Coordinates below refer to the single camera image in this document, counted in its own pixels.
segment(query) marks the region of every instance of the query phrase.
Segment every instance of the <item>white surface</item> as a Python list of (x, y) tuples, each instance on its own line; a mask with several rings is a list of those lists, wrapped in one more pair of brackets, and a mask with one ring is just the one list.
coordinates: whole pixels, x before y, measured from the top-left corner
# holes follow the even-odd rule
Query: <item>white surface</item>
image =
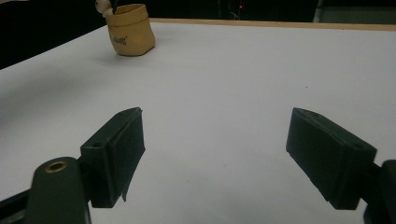
[(396, 158), (396, 33), (152, 24), (121, 57), (106, 27), (0, 71), (0, 200), (117, 112), (143, 108), (147, 151), (127, 203), (99, 223), (362, 223), (335, 211), (286, 152), (293, 107)]

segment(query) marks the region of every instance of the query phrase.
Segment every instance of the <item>small object in cup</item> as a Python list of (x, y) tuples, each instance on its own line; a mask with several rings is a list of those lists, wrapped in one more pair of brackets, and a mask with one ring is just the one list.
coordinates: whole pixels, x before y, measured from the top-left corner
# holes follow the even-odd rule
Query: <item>small object in cup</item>
[(109, 0), (96, 0), (95, 7), (99, 13), (102, 13), (104, 18), (107, 15), (113, 15), (113, 8)]

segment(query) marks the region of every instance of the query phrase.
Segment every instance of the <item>wooden table edge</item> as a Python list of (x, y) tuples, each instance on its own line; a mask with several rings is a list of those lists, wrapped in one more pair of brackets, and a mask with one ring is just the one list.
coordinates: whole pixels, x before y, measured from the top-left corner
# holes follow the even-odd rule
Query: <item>wooden table edge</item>
[(158, 23), (204, 24), (204, 25), (396, 31), (396, 25), (388, 25), (388, 24), (348, 24), (348, 23), (313, 23), (313, 22), (283, 22), (283, 21), (222, 21), (222, 20), (190, 20), (190, 19), (160, 19), (160, 18), (150, 18), (150, 21), (158, 22)]

